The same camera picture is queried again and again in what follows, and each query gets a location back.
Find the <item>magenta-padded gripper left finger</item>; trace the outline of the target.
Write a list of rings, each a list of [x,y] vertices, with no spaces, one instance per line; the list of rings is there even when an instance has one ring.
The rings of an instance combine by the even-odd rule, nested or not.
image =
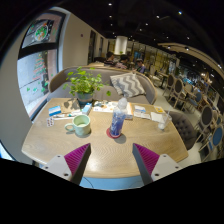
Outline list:
[[[54,156],[43,170],[79,185],[91,154],[91,144],[85,144],[66,155]]]

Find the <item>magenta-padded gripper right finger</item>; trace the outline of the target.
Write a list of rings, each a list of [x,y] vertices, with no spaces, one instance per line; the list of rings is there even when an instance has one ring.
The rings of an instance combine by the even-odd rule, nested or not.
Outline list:
[[[167,154],[158,155],[139,144],[133,144],[132,153],[145,185],[181,170],[181,167]]]

